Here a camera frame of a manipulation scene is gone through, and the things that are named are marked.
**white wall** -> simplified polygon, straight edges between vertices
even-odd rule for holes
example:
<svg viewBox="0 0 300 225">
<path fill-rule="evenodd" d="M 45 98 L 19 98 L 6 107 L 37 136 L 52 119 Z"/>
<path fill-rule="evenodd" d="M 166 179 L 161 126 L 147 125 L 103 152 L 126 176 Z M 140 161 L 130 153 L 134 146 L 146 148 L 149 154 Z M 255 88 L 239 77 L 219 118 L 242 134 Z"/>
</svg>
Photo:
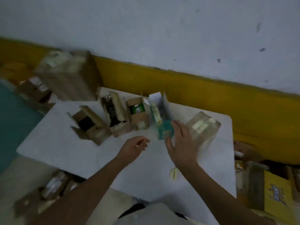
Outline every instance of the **white wall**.
<svg viewBox="0 0 300 225">
<path fill-rule="evenodd" d="M 0 0 L 0 36 L 297 94 L 299 26 L 300 0 Z"/>
</svg>

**beige floor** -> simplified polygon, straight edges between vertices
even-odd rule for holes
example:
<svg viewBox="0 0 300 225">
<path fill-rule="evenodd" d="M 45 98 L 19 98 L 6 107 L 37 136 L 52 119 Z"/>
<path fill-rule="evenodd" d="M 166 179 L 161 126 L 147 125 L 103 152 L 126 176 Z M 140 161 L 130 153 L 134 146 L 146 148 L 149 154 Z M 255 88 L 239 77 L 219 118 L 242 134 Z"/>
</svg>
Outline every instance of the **beige floor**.
<svg viewBox="0 0 300 225">
<path fill-rule="evenodd" d="M 54 167 L 42 162 L 17 157 L 0 175 L 0 224 L 23 225 L 22 217 L 15 218 L 13 203 L 51 179 Z M 114 189 L 109 189 L 87 221 L 87 225 L 111 225 L 135 200 Z"/>
</svg>

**clothing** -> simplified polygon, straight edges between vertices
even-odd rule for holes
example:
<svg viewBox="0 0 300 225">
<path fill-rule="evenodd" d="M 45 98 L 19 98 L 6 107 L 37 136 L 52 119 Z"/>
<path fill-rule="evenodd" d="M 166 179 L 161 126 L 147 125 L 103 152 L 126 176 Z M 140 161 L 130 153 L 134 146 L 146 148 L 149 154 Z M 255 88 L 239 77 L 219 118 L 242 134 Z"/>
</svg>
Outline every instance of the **clothing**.
<svg viewBox="0 0 300 225">
<path fill-rule="evenodd" d="M 118 219 L 114 225 L 192 225 L 174 214 L 165 204 L 156 203 Z"/>
</svg>

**forearm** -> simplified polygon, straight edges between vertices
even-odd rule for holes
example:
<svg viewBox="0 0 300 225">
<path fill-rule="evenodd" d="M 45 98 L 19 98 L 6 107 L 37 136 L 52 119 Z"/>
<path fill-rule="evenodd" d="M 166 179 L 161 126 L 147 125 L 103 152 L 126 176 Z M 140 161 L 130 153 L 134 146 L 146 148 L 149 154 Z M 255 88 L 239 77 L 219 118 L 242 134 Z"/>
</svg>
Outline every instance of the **forearm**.
<svg viewBox="0 0 300 225">
<path fill-rule="evenodd" d="M 120 161 L 113 159 L 91 178 L 57 200 L 32 225 L 84 225 L 124 167 Z"/>
<path fill-rule="evenodd" d="M 180 169 L 187 181 L 200 195 L 220 225 L 268 224 L 216 183 L 199 166 Z"/>
</svg>

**person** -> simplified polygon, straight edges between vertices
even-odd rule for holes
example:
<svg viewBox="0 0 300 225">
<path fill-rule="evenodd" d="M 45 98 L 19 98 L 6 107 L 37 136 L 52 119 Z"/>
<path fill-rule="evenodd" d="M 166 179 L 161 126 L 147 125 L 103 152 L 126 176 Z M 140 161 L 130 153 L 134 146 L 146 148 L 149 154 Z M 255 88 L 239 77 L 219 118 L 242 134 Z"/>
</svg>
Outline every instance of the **person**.
<svg viewBox="0 0 300 225">
<path fill-rule="evenodd" d="M 179 121 L 172 121 L 172 126 L 175 145 L 172 145 L 170 137 L 165 140 L 169 156 L 197 191 L 218 223 L 220 225 L 269 224 L 268 220 L 253 213 L 205 173 L 197 162 L 197 148 L 193 144 L 187 127 Z M 149 142 L 150 140 L 144 136 L 128 139 L 113 160 L 38 215 L 32 225 L 84 225 L 117 175 L 138 158 Z M 115 224 L 190 225 L 192 223 L 177 216 L 166 205 L 157 203 L 130 214 L 127 213 Z"/>
</svg>

